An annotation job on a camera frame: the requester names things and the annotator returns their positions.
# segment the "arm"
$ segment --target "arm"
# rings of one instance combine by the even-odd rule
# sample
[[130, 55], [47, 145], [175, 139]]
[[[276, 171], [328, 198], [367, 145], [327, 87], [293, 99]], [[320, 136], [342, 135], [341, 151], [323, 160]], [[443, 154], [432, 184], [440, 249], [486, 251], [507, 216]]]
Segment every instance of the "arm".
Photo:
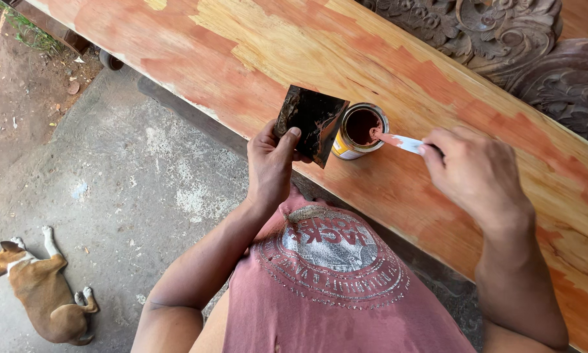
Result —
[[435, 129], [421, 149], [431, 180], [483, 230], [475, 269], [484, 352], [566, 350], [568, 333], [535, 238], [514, 149], [465, 127]]
[[201, 310], [224, 285], [239, 258], [290, 193], [291, 163], [300, 130], [278, 142], [274, 121], [248, 142], [246, 199], [183, 253], [152, 288], [141, 312], [133, 352], [187, 353], [203, 329]]

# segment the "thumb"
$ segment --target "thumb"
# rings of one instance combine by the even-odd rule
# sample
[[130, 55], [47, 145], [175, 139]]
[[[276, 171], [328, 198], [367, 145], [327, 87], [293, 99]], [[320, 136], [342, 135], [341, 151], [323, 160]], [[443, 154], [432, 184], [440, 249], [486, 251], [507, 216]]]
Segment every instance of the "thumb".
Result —
[[288, 132], [285, 133], [279, 140], [279, 144], [274, 149], [274, 152], [279, 155], [281, 158], [284, 158], [288, 161], [293, 159], [294, 149], [300, 139], [300, 129], [297, 127], [292, 127]]
[[440, 152], [428, 144], [418, 146], [418, 152], [423, 157], [424, 163], [427, 164], [431, 180], [438, 180], [441, 178], [446, 169]]

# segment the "person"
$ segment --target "person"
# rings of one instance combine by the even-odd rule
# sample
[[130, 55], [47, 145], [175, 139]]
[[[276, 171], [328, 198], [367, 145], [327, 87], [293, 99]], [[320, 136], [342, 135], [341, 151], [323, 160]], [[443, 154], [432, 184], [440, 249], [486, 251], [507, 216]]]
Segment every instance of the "person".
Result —
[[[292, 161], [309, 162], [295, 150], [301, 132], [293, 127], [277, 141], [273, 127], [248, 142], [246, 199], [150, 292], [132, 351], [474, 352], [364, 220], [308, 202], [290, 184]], [[483, 351], [565, 351], [566, 325], [514, 150], [465, 127], [436, 128], [423, 141], [433, 184], [483, 231], [475, 269]], [[201, 310], [231, 273], [203, 327]]]

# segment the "hand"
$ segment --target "hand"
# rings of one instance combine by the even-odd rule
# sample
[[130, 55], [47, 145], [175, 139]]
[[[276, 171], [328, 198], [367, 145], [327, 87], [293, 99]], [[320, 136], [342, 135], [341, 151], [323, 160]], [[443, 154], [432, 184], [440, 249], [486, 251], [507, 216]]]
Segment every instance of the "hand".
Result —
[[276, 142], [272, 133], [276, 120], [270, 121], [248, 141], [248, 195], [253, 206], [267, 207], [271, 212], [290, 195], [292, 161], [312, 161], [295, 151], [301, 131], [292, 127]]
[[[523, 193], [514, 149], [458, 126], [434, 129], [419, 147], [431, 181], [474, 218], [485, 234], [531, 226], [533, 205]], [[430, 146], [434, 144], [444, 158]]]

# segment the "grass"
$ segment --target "grass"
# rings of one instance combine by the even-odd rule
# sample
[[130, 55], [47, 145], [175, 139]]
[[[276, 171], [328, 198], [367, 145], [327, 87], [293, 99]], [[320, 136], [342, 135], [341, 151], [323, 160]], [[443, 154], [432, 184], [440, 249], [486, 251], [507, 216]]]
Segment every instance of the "grass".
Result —
[[65, 46], [61, 42], [55, 40], [41, 28], [32, 24], [26, 17], [0, 0], [0, 12], [2, 10], [7, 11], [7, 21], [17, 30], [15, 38], [22, 44], [36, 50], [47, 52], [49, 55], [53, 53], [60, 54], [65, 49]]

